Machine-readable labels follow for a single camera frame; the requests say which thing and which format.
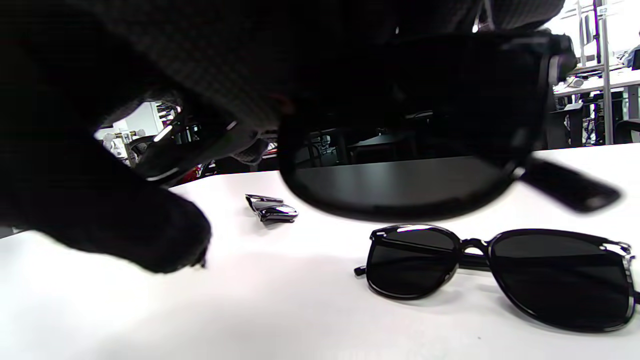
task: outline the sunglasses lens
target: sunglasses lens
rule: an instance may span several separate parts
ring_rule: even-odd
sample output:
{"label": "sunglasses lens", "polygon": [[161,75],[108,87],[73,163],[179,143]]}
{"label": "sunglasses lens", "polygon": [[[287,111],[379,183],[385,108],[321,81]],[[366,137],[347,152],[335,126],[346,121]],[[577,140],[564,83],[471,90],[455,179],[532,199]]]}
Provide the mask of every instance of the sunglasses lens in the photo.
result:
{"label": "sunglasses lens", "polygon": [[456,242],[438,229],[399,231],[376,239],[367,263],[367,280],[382,294],[425,296],[454,271]]}
{"label": "sunglasses lens", "polygon": [[550,325],[597,332],[626,324],[632,314],[623,254],[614,245],[571,236],[527,234],[499,240],[491,262],[505,293],[527,313]]}

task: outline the desk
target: desk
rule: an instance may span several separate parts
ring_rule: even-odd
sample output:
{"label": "desk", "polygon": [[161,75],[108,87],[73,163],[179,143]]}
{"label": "desk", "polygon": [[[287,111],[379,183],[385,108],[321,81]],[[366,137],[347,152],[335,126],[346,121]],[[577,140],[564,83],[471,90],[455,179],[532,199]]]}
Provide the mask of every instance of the desk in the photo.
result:
{"label": "desk", "polygon": [[[627,196],[580,216],[524,184],[471,215],[438,222],[462,238],[547,227],[626,241],[640,252],[640,145],[541,157],[618,184]],[[208,270],[150,275],[28,231],[0,241],[0,359],[634,359],[640,314],[622,331],[576,334],[520,314],[490,274],[460,270],[434,295],[374,295],[353,268],[386,224],[337,218],[294,197],[277,172],[212,176],[173,189],[212,222]],[[295,224],[265,228],[245,193],[284,198]],[[632,271],[640,281],[640,264]]]}
{"label": "desk", "polygon": [[393,158],[397,160],[396,145],[404,140],[409,140],[411,152],[412,154],[415,155],[417,153],[417,150],[415,146],[415,140],[413,139],[413,134],[411,133],[395,133],[395,134],[378,135],[374,138],[363,140],[361,142],[350,145],[348,148],[353,149],[354,155],[355,155],[356,151],[359,149],[374,148],[374,147],[381,147],[381,146],[388,145],[392,147]]}
{"label": "desk", "polygon": [[[638,119],[639,107],[638,107],[638,85],[640,85],[640,70],[628,70],[622,69],[619,71],[611,72],[611,88],[628,88],[628,118]],[[604,82],[601,78],[591,78],[584,82],[579,88],[561,87],[557,86],[554,89],[554,96],[569,96],[575,94],[590,93],[593,91],[602,90]],[[607,123],[605,123],[605,132],[612,131],[614,129],[607,129]]]}
{"label": "desk", "polygon": [[[611,72],[611,88],[625,88],[628,86],[638,85],[640,84],[640,70],[627,70],[623,69],[621,71],[613,71]],[[602,90],[603,81],[600,78],[591,78],[584,82],[584,84],[579,88],[570,88],[570,87],[561,87],[557,86],[554,90],[554,95],[558,96],[569,96],[575,94],[583,94],[588,92],[593,92],[597,90]]]}

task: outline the sunglasses temple arm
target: sunglasses temple arm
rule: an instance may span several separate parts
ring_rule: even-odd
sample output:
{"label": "sunglasses temple arm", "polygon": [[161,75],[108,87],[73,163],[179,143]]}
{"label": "sunglasses temple arm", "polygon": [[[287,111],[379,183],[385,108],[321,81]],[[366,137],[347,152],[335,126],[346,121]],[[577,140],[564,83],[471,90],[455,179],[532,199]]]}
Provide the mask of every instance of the sunglasses temple arm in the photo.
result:
{"label": "sunglasses temple arm", "polygon": [[529,159],[520,180],[581,213],[604,208],[620,198],[620,192],[609,185],[536,158]]}

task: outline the dark tinted lens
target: dark tinted lens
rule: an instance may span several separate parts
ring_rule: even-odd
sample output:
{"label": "dark tinted lens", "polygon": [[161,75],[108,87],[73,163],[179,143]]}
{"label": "dark tinted lens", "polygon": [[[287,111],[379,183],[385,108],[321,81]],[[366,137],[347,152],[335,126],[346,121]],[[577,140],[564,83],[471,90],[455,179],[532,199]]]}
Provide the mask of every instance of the dark tinted lens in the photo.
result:
{"label": "dark tinted lens", "polygon": [[375,240],[367,264],[369,284],[396,297],[436,290],[456,266],[454,240],[431,230],[400,231]]}
{"label": "dark tinted lens", "polygon": [[295,176],[314,196],[352,208],[464,199],[504,179],[500,167],[464,154],[418,130],[334,129],[298,150]]}
{"label": "dark tinted lens", "polygon": [[493,246],[492,269],[505,291],[541,321],[604,331],[626,323],[633,310],[616,250],[567,236],[514,236]]}
{"label": "dark tinted lens", "polygon": [[[292,171],[283,176],[295,179],[292,187],[303,188],[299,195],[316,206],[372,220],[411,218],[385,214],[418,206],[433,210],[411,209],[415,218],[450,217],[491,201],[489,193],[495,197],[507,186],[514,160],[531,151],[547,100],[540,86],[546,57],[522,45],[528,41],[511,40],[401,42],[355,61],[349,71],[327,72],[316,80],[329,82],[334,96],[318,101],[323,107],[300,106],[291,132],[280,132],[283,147],[286,136],[306,140],[287,148]],[[535,40],[545,48],[545,38]],[[444,54],[452,48],[467,55],[449,61]],[[464,85],[469,81],[491,86],[478,91]]]}

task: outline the sunglasses frame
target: sunglasses frame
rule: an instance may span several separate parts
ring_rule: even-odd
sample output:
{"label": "sunglasses frame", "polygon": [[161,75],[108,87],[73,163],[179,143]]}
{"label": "sunglasses frame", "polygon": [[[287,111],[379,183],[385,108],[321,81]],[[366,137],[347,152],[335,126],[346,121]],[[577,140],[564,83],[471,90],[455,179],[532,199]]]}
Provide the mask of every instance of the sunglasses frame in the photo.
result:
{"label": "sunglasses frame", "polygon": [[[635,256],[631,254],[631,245],[629,245],[627,243],[620,242],[620,241],[612,241],[612,240],[609,240],[607,238],[602,238],[602,237],[595,236],[595,235],[589,235],[589,234],[583,234],[583,233],[575,233],[575,232],[572,232],[572,231],[564,231],[564,230],[516,229],[516,230],[504,231],[503,233],[499,233],[498,235],[494,236],[489,241],[483,241],[483,240],[480,240],[480,239],[477,239],[477,238],[460,239],[458,237],[458,235],[456,235],[452,231],[444,229],[443,227],[435,226],[435,225],[429,225],[429,224],[392,225],[392,226],[383,227],[381,229],[374,230],[371,233],[371,237],[370,237],[370,239],[371,239],[371,247],[369,249],[369,254],[367,256],[367,266],[366,267],[362,267],[361,266],[360,268],[356,268],[354,270],[356,275],[360,276],[360,275],[365,275],[366,274],[366,268],[368,268],[369,265],[371,264],[374,250],[375,250],[376,246],[378,245],[378,243],[380,241],[387,241],[387,242],[405,244],[408,247],[416,246],[415,244],[405,243],[403,241],[397,241],[397,240],[389,240],[389,239],[386,238],[386,236],[388,236],[389,234],[396,233],[399,229],[402,229],[402,228],[405,228],[405,227],[423,227],[422,229],[416,229],[416,230],[411,230],[411,231],[426,231],[426,230],[428,230],[428,231],[436,231],[436,232],[438,232],[440,234],[445,235],[446,237],[448,237],[453,242],[454,248],[452,249],[452,252],[455,252],[455,254],[457,254],[458,256],[456,257],[456,264],[453,266],[453,269],[448,274],[445,274],[442,277],[443,279],[442,279],[442,282],[440,283],[440,285],[438,285],[434,289],[429,290],[428,292],[423,293],[423,294],[419,294],[419,295],[415,295],[415,296],[394,295],[394,294],[391,294],[391,293],[387,293],[387,292],[385,292],[385,291],[383,291],[381,289],[378,289],[377,287],[375,287],[375,285],[373,285],[371,283],[371,281],[369,279],[367,279],[367,283],[369,285],[369,288],[373,292],[375,292],[376,294],[381,295],[383,297],[389,298],[389,299],[394,299],[394,300],[418,300],[418,299],[423,299],[423,298],[428,297],[431,294],[435,293],[436,291],[438,291],[443,286],[445,286],[453,278],[455,273],[458,271],[458,268],[469,268],[469,269],[473,269],[473,270],[484,270],[484,271],[490,270],[492,275],[493,275],[493,278],[495,279],[495,281],[498,284],[498,287],[500,287],[500,290],[502,290],[503,294],[507,297],[507,299],[509,299],[509,301],[519,311],[521,311],[525,315],[529,316],[530,318],[536,320],[537,322],[544,323],[545,325],[548,325],[548,326],[551,326],[551,327],[555,327],[557,329],[573,331],[573,332],[590,332],[590,333],[617,331],[617,330],[620,330],[620,329],[624,328],[625,326],[627,326],[629,321],[631,321],[631,319],[633,318],[633,315],[635,313],[636,305],[640,304],[640,293],[638,291],[636,291],[635,288],[634,288],[634,282],[633,282],[633,278],[632,278],[632,275],[631,275],[631,269],[630,269],[631,262],[635,258]],[[510,294],[510,292],[507,290],[507,287],[504,284],[504,281],[501,279],[501,270],[498,269],[495,265],[492,265],[492,257],[494,257],[494,252],[495,252],[494,251],[494,246],[496,246],[496,244],[499,244],[500,242],[502,242],[504,240],[508,240],[508,239],[510,239],[510,238],[512,238],[514,236],[532,235],[532,234],[535,234],[535,235],[547,235],[547,236],[564,236],[564,237],[568,237],[568,238],[584,241],[584,242],[587,242],[587,243],[590,243],[590,244],[596,245],[596,246],[615,245],[615,246],[620,247],[620,249],[625,252],[624,256],[620,255],[620,258],[622,260],[622,265],[624,267],[626,280],[627,280],[627,286],[628,286],[628,290],[629,290],[629,294],[628,294],[629,295],[629,302],[628,302],[628,308],[627,308],[627,312],[625,314],[624,322],[619,326],[607,327],[607,328],[600,328],[600,327],[581,327],[581,328],[564,327],[564,326],[561,326],[561,325],[557,325],[557,324],[545,321],[544,319],[538,317],[535,313],[533,313],[532,311],[528,310],[526,307],[521,305],[521,303],[519,303],[519,301],[517,301],[517,299],[515,299]],[[479,255],[475,255],[475,254],[465,253],[465,250],[467,250],[469,248],[478,249],[483,253],[483,255],[479,256]]]}

